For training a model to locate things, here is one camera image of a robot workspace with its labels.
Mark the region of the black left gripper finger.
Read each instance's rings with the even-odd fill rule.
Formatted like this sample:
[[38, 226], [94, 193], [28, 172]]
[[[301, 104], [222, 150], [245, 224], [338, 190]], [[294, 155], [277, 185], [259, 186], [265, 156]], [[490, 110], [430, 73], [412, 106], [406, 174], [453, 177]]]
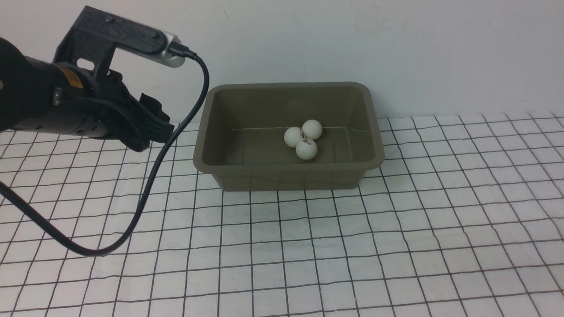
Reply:
[[163, 112], [161, 102], [145, 93], [141, 93], [137, 101], [137, 116], [145, 126], [164, 126], [171, 124], [171, 118]]
[[135, 146], [147, 146], [150, 142], [166, 143], [171, 138], [174, 125], [159, 119], [153, 120], [148, 117], [133, 118]]

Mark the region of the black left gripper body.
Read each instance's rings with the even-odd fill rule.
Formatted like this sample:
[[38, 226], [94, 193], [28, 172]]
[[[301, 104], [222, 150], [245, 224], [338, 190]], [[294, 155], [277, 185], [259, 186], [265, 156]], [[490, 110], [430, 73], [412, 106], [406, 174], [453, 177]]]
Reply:
[[99, 79], [67, 63], [24, 56], [1, 40], [0, 128], [93, 139], [115, 139], [136, 152], [146, 149], [136, 102], [121, 74]]

